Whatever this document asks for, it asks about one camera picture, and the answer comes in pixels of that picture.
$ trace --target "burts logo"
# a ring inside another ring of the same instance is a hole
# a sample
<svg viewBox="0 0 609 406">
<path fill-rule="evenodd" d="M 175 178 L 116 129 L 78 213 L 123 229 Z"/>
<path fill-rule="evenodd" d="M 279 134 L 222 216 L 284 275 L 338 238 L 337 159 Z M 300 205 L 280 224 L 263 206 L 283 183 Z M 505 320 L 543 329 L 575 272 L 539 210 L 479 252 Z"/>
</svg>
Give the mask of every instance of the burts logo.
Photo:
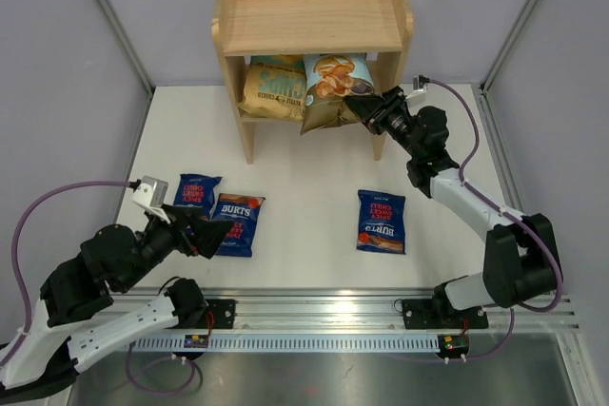
<svg viewBox="0 0 609 406">
<path fill-rule="evenodd" d="M 187 184 L 182 189 L 182 200 L 184 203 L 200 203 L 203 201 L 205 192 L 199 184 Z"/>
<path fill-rule="evenodd" d="M 243 208 L 241 206 L 236 206 L 234 204 L 225 204 L 221 210 L 222 213 L 234 214 L 237 216 L 246 216 L 249 217 L 251 214 L 251 208 Z"/>
</svg>

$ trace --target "perforated metal strip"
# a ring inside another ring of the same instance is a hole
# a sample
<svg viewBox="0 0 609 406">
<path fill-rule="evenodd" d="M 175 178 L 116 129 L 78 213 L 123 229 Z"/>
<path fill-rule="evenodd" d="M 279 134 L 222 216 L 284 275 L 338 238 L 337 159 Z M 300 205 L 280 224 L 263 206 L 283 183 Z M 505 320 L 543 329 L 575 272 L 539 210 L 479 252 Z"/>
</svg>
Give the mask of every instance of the perforated metal strip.
<svg viewBox="0 0 609 406">
<path fill-rule="evenodd" d="M 135 352 L 435 353 L 434 335 L 214 335 L 207 348 L 186 347 L 186 334 L 138 339 Z"/>
</svg>

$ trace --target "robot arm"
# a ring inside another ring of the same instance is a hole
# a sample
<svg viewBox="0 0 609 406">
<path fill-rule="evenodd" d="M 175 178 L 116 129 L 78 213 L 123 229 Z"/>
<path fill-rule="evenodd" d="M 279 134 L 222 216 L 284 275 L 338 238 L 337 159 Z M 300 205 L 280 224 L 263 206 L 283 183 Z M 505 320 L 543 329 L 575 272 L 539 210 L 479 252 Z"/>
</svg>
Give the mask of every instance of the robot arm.
<svg viewBox="0 0 609 406">
<path fill-rule="evenodd" d="M 193 326 L 206 311 L 194 280 L 177 280 L 142 308 L 83 330 L 109 307 L 112 292 L 126 293 L 172 251 L 211 258 L 233 222 L 202 221 L 200 211 L 163 205 L 167 183 L 144 177 L 133 201 L 147 214 L 143 232 L 114 224 L 81 244 L 41 288 L 32 326 L 0 350 L 0 404 L 50 396 L 73 383 L 101 358 L 153 331 Z"/>
<path fill-rule="evenodd" d="M 415 79 L 415 98 L 422 98 L 428 82 L 422 76 Z M 530 228 L 558 264 L 552 224 L 541 214 L 526 216 L 496 203 L 470 183 L 446 152 L 445 112 L 425 106 L 412 115 L 409 98 L 394 87 L 379 96 L 347 96 L 345 101 L 371 133 L 388 133 L 410 154 L 406 165 L 410 182 L 450 208 L 485 242 L 482 272 L 435 288 L 432 300 L 438 314 L 449 316 L 489 304 L 508 308 L 556 289 L 552 265 L 528 230 L 522 229 Z"/>
</svg>

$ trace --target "snack bag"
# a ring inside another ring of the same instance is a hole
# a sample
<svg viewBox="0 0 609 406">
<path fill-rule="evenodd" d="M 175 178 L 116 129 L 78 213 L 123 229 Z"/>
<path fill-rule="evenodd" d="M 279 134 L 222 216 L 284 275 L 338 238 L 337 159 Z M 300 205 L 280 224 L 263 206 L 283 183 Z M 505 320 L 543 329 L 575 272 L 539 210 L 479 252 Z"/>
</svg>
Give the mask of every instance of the snack bag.
<svg viewBox="0 0 609 406">
<path fill-rule="evenodd" d="M 216 253 L 217 256 L 251 257 L 251 244 L 256 234 L 256 224 L 264 197 L 220 194 L 218 206 L 213 213 L 213 221 L 235 221 L 225 240 Z"/>
<path fill-rule="evenodd" d="M 360 251 L 405 254 L 406 233 L 403 227 L 403 207 L 406 197 L 360 190 Z"/>
<path fill-rule="evenodd" d="M 220 183 L 221 177 L 210 178 L 205 175 L 187 173 L 180 175 L 180 185 L 173 199 L 174 206 L 199 207 L 203 210 L 201 219 L 209 219 L 215 203 L 213 188 Z"/>
<path fill-rule="evenodd" d="M 304 67 L 306 102 L 301 135 L 316 128 L 358 123 L 343 97 L 374 93 L 365 53 L 310 54 L 304 57 Z"/>
<path fill-rule="evenodd" d="M 302 55 L 252 56 L 239 108 L 257 116 L 300 123 L 305 109 L 305 84 Z"/>
</svg>

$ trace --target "table surface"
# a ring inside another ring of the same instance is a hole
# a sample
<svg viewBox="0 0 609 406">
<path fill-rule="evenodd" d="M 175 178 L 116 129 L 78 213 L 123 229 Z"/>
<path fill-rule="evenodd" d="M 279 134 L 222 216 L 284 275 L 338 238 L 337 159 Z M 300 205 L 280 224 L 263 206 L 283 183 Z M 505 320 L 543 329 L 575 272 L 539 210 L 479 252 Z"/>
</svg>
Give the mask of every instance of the table surface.
<svg viewBox="0 0 609 406">
<path fill-rule="evenodd" d="M 453 87 L 474 110 L 481 132 L 481 147 L 467 174 L 502 200 L 471 87 Z M 461 162 L 474 141 L 464 110 L 440 87 L 429 89 L 426 103 L 446 111 L 447 149 Z M 360 125 L 301 137 L 298 125 L 261 123 L 256 125 L 254 164 L 248 165 L 224 87 L 157 87 L 130 178 L 149 175 L 167 181 L 166 203 L 173 202 L 180 173 L 222 176 L 216 195 L 266 200 L 252 258 L 207 260 L 175 252 L 138 285 L 159 286 L 182 276 L 218 288 L 433 287 L 481 271 L 482 241 L 450 210 L 411 186 L 407 160 L 389 139 L 383 158 L 374 162 L 369 134 Z M 359 189 L 406 197 L 406 255 L 356 250 Z M 118 223 L 134 230 L 146 224 L 130 193 Z"/>
</svg>

